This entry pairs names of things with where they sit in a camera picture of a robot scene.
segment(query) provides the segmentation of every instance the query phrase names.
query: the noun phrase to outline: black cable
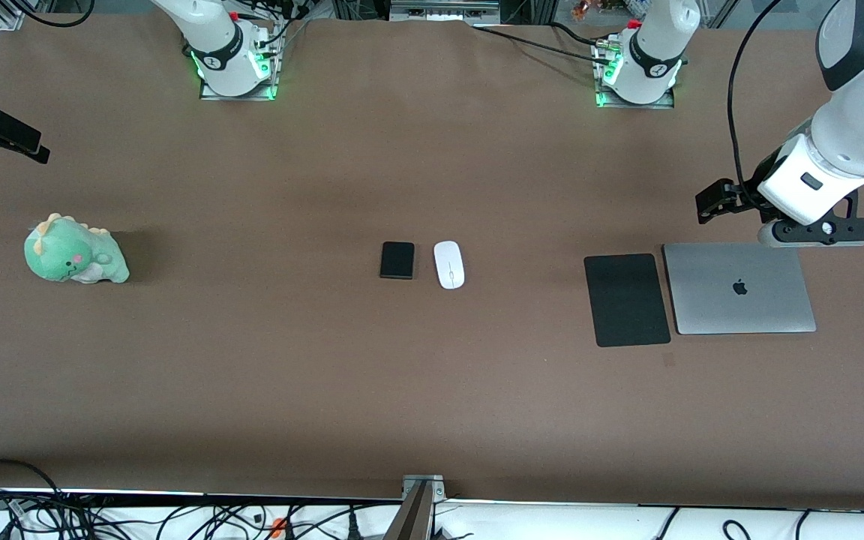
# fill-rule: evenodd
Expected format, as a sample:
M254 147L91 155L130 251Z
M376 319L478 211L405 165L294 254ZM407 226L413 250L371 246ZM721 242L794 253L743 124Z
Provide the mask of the black cable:
M318 523L315 523L315 525L310 527L310 529L303 530L302 532L300 532L299 534L297 534L295 536L295 540L299 540L299 538L301 538L302 536L306 536L306 534L312 533L313 530L318 530L319 527L326 525L326 523L334 520L335 518L341 518L342 516L346 515L349 512L356 512L356 510L362 510L362 509L371 509L371 507L373 507L373 506L387 506L388 504L389 504L388 502L371 502L371 503L369 503L369 505L350 506L349 509L347 509L347 510L343 510L341 512L336 512L336 513L332 514L332 516L329 516L326 519L320 520Z
M203 530L205 530L205 539L206 540L209 539L209 527L212 527L213 523L215 523L216 519L218 519L220 516L223 516L227 512L230 512L230 507L223 508L222 512L220 512L218 514L214 513L215 508L213 508L212 511L213 511L212 517L209 518L208 520L206 520L205 523L202 523L202 526L199 526L199 529L195 529L195 532L193 532L192 534L189 535L188 540L193 540L196 537L196 535L201 533Z
M795 540L800 540L800 536L802 534L802 523L805 522L806 518L809 514L812 513L811 509L806 509L805 512L799 516L799 520L795 522Z
M49 503L55 503L55 505L67 507L67 508L63 508L63 509L59 510L59 512L58 512L59 519L61 519L61 531L59 531L58 540L65 539L65 531L75 531L75 530L82 530L82 534L83 534L82 538L86 538L88 540L94 540L95 539L94 530L89 529L89 527L86 526L86 524L87 524L87 522L89 522L89 520L86 519L85 507L83 507L82 505L77 505L75 503L75 499L65 499L65 495L62 493L62 490L59 489L59 486L51 478L49 478L49 476L46 475L45 472L42 471L42 469L39 469L38 467L35 467L35 465L31 465L30 463L27 463L25 461L20 461L17 459L0 459L0 465L9 465L9 466L14 466L14 467L21 467L21 468L27 469L28 471L32 471L36 476L38 476L39 479L42 479L42 481L44 481L46 483L46 485L48 485L49 488L52 490L52 495L47 497L47 499L49 500ZM6 496L6 495L4 495L4 493L0 493L0 500L12 500L12 499L14 499L14 497L11 496L11 494ZM41 505L42 500L37 498L37 501L38 501L39 505ZM76 517L76 519L79 522L79 526L72 526L71 523L69 522L69 520L66 519L66 516L65 516L65 510L66 509L69 510L69 512ZM15 518L14 516L13 516L13 522L14 522L14 525L19 527L20 530L22 529L20 523L17 523L17 518Z
M32 13L25 5L22 3L22 0L18 2L14 2L15 6L18 7L18 10L22 11L25 14L25 17L31 18L35 22L39 22L44 24L45 26L51 26L53 28L72 28L73 26L79 26L89 18L89 15L92 15L92 10L95 9L95 0L88 1L88 9L85 10L85 13L82 14L81 17L76 18L76 20L72 22L52 22L50 20L45 20L44 18L39 17L37 14Z
M325 534L325 536L328 536L332 540L342 540L342 538L339 538L335 534L332 534L331 532L323 529L321 526L316 526L315 523L295 523L295 525L292 525L292 526L293 527L311 527L311 529L309 529L309 530L319 530L319 533Z
M749 193L749 189L745 185L745 178L742 177L742 161L740 157L740 151L738 151L738 136L735 134L735 116L733 114L733 87L735 85L735 72L738 71L738 62L742 59L742 53L745 51L746 44L749 43L752 34L755 32L755 29L758 28L758 24L764 20L765 15L769 14L769 11L775 9L775 6L778 6L779 2L782 0L772 0L768 6L762 10L762 13L758 14L758 17L755 17L755 21L748 27L748 31L745 33L745 37L742 38L742 43L738 46L738 51L735 52L735 61L733 61L733 68L731 68L731 72L729 73L729 92L726 95L726 114L729 117L729 137L731 137L731 142L733 143L733 157L735 160L735 178L738 181L739 188L742 189L742 194L745 195L745 198L752 206L755 207L759 212L768 212L766 209L759 204L756 199L753 199Z
M672 526L672 520L675 519L675 515L678 514L681 509L682 506L672 508L672 513L669 514L669 517L665 518L665 523L662 524L662 529L658 531L658 536L655 537L655 540L662 540L662 538L665 538L665 533L668 533L669 527Z
M742 531L744 538L740 539L740 538L735 538L734 536L732 536L731 533L729 532L729 527L732 527L732 526L738 527L738 530ZM749 531L746 530L745 527L742 526L741 523L738 523L737 520L726 520L726 522L724 522L722 524L722 534L724 534L724 537L726 537L729 540L752 540L752 537L749 536Z
M289 25L292 24L292 21L297 21L297 20L298 20L298 18L294 18L294 19L289 19L289 20L285 21L285 25L282 26L282 30L278 31L278 34L275 34L274 37L268 38L268 40L260 41L258 46L261 48L261 47L264 47L268 44L273 44L275 42L275 40L278 40L278 38L281 38L282 35L285 35L285 31L288 30Z
M481 32L487 32L489 34L501 35L502 38L508 38L508 40L518 41L521 44L532 45L532 47L538 47L539 49L545 49L546 51L552 51L553 53L559 53L560 55L566 55L568 57L577 58L577 59L585 59L585 61L593 62L593 64L601 64L607 65L609 61L604 58L593 58L588 55L579 55L576 52L563 51L562 49L557 49L555 47L549 47L548 45L542 45L541 43L537 43L535 41L524 40L521 37L515 37L515 35L510 34L502 34L501 31L494 31L492 28L486 28L484 26L473 26L475 30L479 30Z
M195 512L198 512L199 510L201 510L202 508L203 508L202 506L181 506L181 507L178 507L175 511L168 514L167 517L165 517L164 519L160 519L160 520L135 520L135 519L110 520L109 518L106 518L101 514L101 512L105 512L105 510L106 510L105 508L99 508L96 510L91 510L90 513L92 513L94 518L102 520L102 523L98 524L99 527L116 527L116 526L122 526L122 525L161 525L161 524L167 523L168 520L182 518L182 517L194 514ZM184 514L179 513L182 510L188 510L188 512L185 512Z
M552 28L558 28L559 30L568 34L568 36L570 38L572 38L572 40L576 40L576 41L580 42L580 44L586 44L586 45L594 45L594 44L596 44L596 41L604 40L605 38L609 38L611 35L611 34L605 34L605 35L599 35L599 37L588 38L588 37L582 37L582 35L574 33L572 31L572 28L567 27L565 24L562 24L561 22L553 21L553 22L549 23L549 26L551 26Z
M174 519L174 518L177 518L177 517L178 517L178 513L179 513L179 512L182 512L183 509L185 509L185 508L179 506L178 508L176 508L175 510L172 510L171 512L169 512L169 513L165 516L165 519L162 520L162 524L161 524L160 526L158 526L158 531L155 533L155 540L161 540L161 538L162 538L162 531L165 530L165 526L168 525L169 520Z

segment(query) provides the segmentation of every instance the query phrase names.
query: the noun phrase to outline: black power bank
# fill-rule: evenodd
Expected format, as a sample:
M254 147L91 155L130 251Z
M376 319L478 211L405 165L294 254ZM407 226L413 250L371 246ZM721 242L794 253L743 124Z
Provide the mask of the black power bank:
M412 242L385 242L378 275L392 280L411 280L415 257L416 246Z
M600 347L672 341L651 253L587 256L586 282L595 342Z

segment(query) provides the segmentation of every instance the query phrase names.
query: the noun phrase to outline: cable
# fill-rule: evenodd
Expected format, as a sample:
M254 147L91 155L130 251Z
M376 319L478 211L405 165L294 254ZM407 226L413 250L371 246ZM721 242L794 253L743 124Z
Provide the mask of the cable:
M665 518L665 523L662 524L662 529L658 531L658 536L655 537L655 540L662 540L665 538L665 533L668 533L669 526L672 525L672 520L675 519L675 515L678 514L681 509L682 506L672 508L672 513L669 514L669 517Z
M49 476L46 475L45 472L42 472L42 469L39 469L35 467L35 465L31 465L30 463L27 463L25 461L19 461L17 459L0 459L0 465L21 467L27 469L28 471L32 471L36 476L38 476L39 479L42 479L42 481L44 481L46 485L49 486L49 488L52 490L52 495L45 496L44 498L42 498L42 496L31 496L31 499L37 500L37 504L39 506L42 506L45 502L50 503L50 505L59 506L58 516L59 519L61 519L61 529L58 533L58 540L65 540L65 531L69 531L69 533L75 533L76 530L82 530L83 536L80 537L82 539L95 539L95 531L90 529L89 526L86 526L89 520L87 520L86 517L85 507L83 507L79 503L76 503L77 501L75 499L66 499L65 495L62 493L62 490L59 489L59 486L51 478L49 478ZM3 500L3 502L9 502L9 500L14 499L17 499L17 497L13 496L13 494L3 493L0 490L0 500ZM14 510L11 508L11 506L8 507L11 519L10 526L7 526L7 530L10 530L11 533L11 529L18 529L24 535L25 530L24 527L21 526L20 517L14 515ZM75 519L79 523L78 526L73 526L72 523L69 522L65 515L66 510L68 510L70 517L75 516Z
M37 14L32 13L25 5L22 3L22 0L18 2L14 2L15 6L18 7L18 10L22 11L25 14L25 17L31 18L35 22L39 22L44 24L45 26L51 26L53 28L72 28L73 26L79 26L89 18L89 15L92 15L92 10L95 9L95 0L88 1L88 9L85 10L85 13L82 14L81 17L76 18L76 20L72 22L52 22L50 20L45 20L44 18L39 17Z
M735 85L735 72L738 71L738 62L742 59L742 53L745 51L746 44L749 43L752 34L755 32L755 29L758 28L758 24L764 20L765 15L769 14L769 11L775 9L775 6L778 6L779 2L782 0L772 0L768 6L762 10L762 13L758 14L758 17L755 17L755 21L748 27L748 31L745 33L745 37L742 38L742 43L738 46L738 51L735 52L735 61L733 61L733 68L731 68L731 72L729 73L729 92L726 95L726 114L729 117L729 137L731 137L731 142L733 143L733 158L735 160L735 178L738 180L739 188L741 188L742 194L745 195L747 201L755 207L759 212L768 212L759 204L756 199L752 198L752 195L749 193L749 189L745 185L745 179L742 177L742 161L740 157L740 151L738 151L738 136L735 134L735 115L733 114L733 87Z
M291 44L292 40L295 40L295 38L297 38L299 36L299 34L302 33L302 30L305 28L305 25L307 25L310 22L312 22L312 19L306 19L305 21L302 21L302 25L298 27L298 30L293 31L292 35L290 35L288 40L285 40L285 44L282 45L282 50L285 50L289 46L289 44Z
M278 34L275 34L274 37L270 37L268 40L260 41L258 46L264 47L268 44L274 44L275 40L278 40L278 38L281 38L282 35L285 35L285 31L288 30L289 25L292 24L294 21L297 21L297 20L298 19L289 19L289 20L285 21L285 25L282 26L282 30L278 31Z
M604 40L605 38L609 38L611 35L611 34L605 34L605 35L599 35L599 37L586 38L586 37L582 37L582 35L574 33L572 31L572 28L567 27L565 24L562 24L561 22L553 21L553 22L549 23L549 26L551 26L552 28L558 28L559 30L568 34L568 36L570 38L572 38L572 40L576 40L576 41L580 42L580 44L586 44L586 45L594 45L594 44L596 44L596 41Z
M742 531L742 534L744 535L744 539L735 538L734 536L732 536L731 533L729 532L729 527L731 527L731 526L738 527L738 530ZM749 531L746 530L745 527L742 526L741 523L738 523L737 520L726 520L726 522L724 522L722 524L722 534L724 534L724 537L726 537L729 540L752 540L752 537L749 536Z
M806 509L805 512L799 516L799 520L795 522L795 540L800 540L800 536L802 534L802 523L805 522L806 518L809 514L812 513L811 509Z
M295 536L295 540L299 540L299 538L301 538L302 536L306 536L306 534L312 533L313 530L318 530L319 527L326 525L326 523L334 520L335 518L341 518L342 516L346 515L349 512L355 512L356 510L362 510L362 509L371 509L371 507L373 507L373 506L387 506L388 504L389 504L388 502L371 502L371 503L369 503L369 505L350 506L349 509L347 509L347 510L343 510L341 512L336 512L336 513L332 514L332 516L329 516L326 519L320 520L318 523L315 523L315 525L312 526L311 529L303 530L302 532L300 532L299 534L297 534Z
M328 536L332 540L342 540L342 538L339 538L335 534L323 529L321 526L315 526L314 523L295 523L293 527L312 527L312 529L309 530L319 530L319 533L325 534L325 536Z
M593 64L601 64L607 65L609 61L604 58L593 58L587 57L587 55L578 55L575 52L563 51L562 49L556 49L555 47L549 47L548 45L542 45L541 43L537 43L535 41L524 40L521 37L515 37L515 35L510 34L502 34L501 31L494 31L492 28L486 28L484 26L473 26L475 30L480 32L486 32L489 34L501 35L502 38L508 38L508 40L519 41L522 44L532 45L532 47L538 47L539 49L545 49L546 51L552 51L553 53L559 53L560 55L566 55L568 57L577 58L577 59L585 59L585 61L593 62Z

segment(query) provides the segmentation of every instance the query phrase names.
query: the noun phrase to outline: metal bracket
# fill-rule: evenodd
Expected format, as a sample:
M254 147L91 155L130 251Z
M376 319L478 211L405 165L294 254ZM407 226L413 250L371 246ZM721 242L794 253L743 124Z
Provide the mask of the metal bracket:
M419 482L429 481L432 483L433 503L441 503L446 499L446 483L442 479L442 475L405 475L402 476L402 498L409 495Z
M429 540L435 503L446 499L442 475L406 475L402 478L405 500L395 512L383 540Z
M812 225L801 225L786 217L772 225L772 237L782 244L864 245L864 217L857 216L858 191L844 196L843 200L847 202L845 216L837 216L834 209L830 209Z

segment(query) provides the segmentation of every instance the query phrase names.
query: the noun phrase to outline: black label band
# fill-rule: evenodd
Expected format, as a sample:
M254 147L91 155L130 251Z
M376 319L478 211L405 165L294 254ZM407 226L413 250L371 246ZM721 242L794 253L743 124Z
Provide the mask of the black label band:
M638 46L638 31L635 31L631 35L631 40L628 40L628 51L631 53L631 59L634 59L635 64L642 66L642 71L645 71L645 76L649 79L664 76L670 69L675 68L675 64L678 64L679 59L682 58L681 52L675 58L665 59L665 61L645 54L645 51Z
M235 35L233 35L229 44L218 51L203 52L192 47L192 54L195 55L195 58L199 59L199 64L204 68L210 71L222 71L226 68L226 64L229 64L229 60L242 50L242 28L237 24L233 24L232 26L235 27Z

